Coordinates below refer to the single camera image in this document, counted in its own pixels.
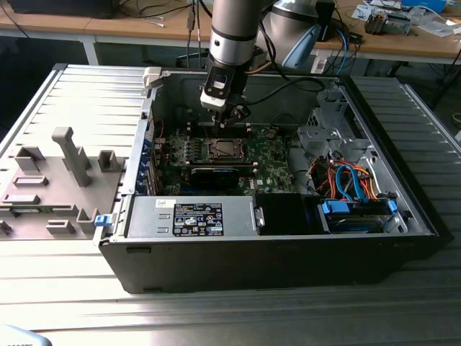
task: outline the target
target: metal bracket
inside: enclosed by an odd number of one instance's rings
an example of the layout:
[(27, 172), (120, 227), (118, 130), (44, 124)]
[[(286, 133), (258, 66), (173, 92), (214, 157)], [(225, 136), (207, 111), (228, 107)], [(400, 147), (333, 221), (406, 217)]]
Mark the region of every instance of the metal bracket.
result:
[(156, 86), (156, 82), (161, 80), (161, 67), (148, 67), (144, 70), (143, 86), (145, 89), (151, 89)]

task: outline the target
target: paper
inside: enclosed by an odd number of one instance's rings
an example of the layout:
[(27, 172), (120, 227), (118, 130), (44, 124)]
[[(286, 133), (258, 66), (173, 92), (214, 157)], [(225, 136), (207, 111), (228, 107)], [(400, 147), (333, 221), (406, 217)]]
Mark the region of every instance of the paper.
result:
[(453, 33), (453, 27), (440, 22), (426, 23), (424, 25), (420, 25), (419, 28), (439, 37), (449, 36)]
[(372, 6), (379, 6), (379, 7), (392, 7), (393, 9), (401, 9), (402, 4), (395, 0), (373, 0), (370, 2)]
[(156, 208), (174, 208), (176, 200), (156, 200)]

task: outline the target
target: red wire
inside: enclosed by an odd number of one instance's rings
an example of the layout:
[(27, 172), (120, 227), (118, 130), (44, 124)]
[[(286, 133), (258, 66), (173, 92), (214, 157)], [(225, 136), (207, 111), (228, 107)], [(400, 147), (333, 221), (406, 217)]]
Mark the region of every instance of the red wire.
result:
[(158, 139), (160, 139), (164, 135), (164, 129), (165, 129), (165, 122), (163, 119), (161, 119), (161, 132), (160, 132), (160, 136), (158, 137)]

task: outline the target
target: sticker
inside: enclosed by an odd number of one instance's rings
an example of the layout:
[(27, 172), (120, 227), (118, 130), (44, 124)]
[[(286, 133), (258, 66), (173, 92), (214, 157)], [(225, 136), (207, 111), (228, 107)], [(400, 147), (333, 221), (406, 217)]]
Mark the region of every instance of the sticker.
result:
[(223, 205), (174, 204), (174, 225), (174, 236), (223, 236)]
[(12, 213), (39, 213), (40, 210), (38, 209), (11, 209)]
[(156, 200), (156, 208), (174, 208), (176, 200)]

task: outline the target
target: blue latch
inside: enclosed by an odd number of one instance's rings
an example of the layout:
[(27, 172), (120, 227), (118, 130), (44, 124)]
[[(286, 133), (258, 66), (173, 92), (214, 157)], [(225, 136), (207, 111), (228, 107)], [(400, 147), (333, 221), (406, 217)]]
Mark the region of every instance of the blue latch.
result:
[(394, 200), (388, 201), (388, 207), (392, 214), (397, 213), (397, 203)]
[(324, 214), (349, 214), (349, 206), (343, 200), (327, 200), (323, 202), (322, 209)]
[(112, 214), (101, 214), (94, 219), (96, 227), (107, 227), (112, 225)]

